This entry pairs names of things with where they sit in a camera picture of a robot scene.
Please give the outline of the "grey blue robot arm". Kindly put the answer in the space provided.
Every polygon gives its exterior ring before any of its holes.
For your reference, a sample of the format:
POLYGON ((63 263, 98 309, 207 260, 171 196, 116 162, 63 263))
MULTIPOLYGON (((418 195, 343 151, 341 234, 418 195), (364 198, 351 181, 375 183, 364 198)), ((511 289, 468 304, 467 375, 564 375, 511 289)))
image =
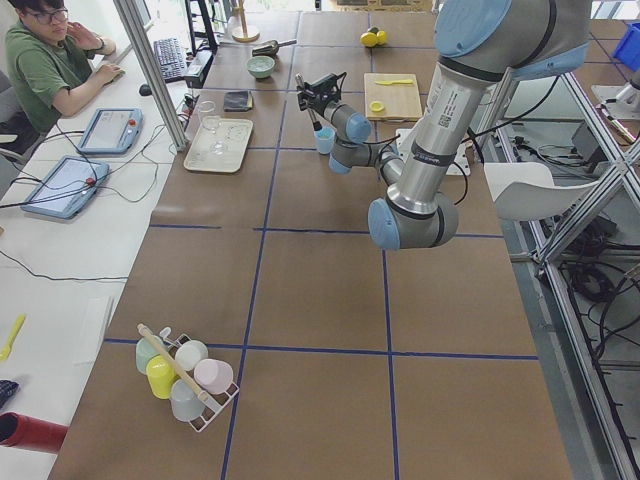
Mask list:
POLYGON ((369 145, 370 122, 341 99, 339 76, 299 81, 298 104, 336 131, 329 166, 336 173, 374 167, 387 183, 368 210, 374 243, 385 250, 429 248, 456 233, 458 213, 440 191, 485 91, 507 70, 518 79, 558 76, 586 58, 588 1, 448 1, 435 24, 439 58, 427 107, 410 151, 369 145))

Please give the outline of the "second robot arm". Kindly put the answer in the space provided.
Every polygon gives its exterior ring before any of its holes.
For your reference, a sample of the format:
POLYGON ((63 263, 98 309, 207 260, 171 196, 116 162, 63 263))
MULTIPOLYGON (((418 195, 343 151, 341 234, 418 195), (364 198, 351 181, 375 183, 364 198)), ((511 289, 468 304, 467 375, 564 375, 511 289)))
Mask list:
POLYGON ((623 86, 593 85, 592 92, 601 103, 614 104, 632 112, 639 112, 639 76, 636 70, 623 86))

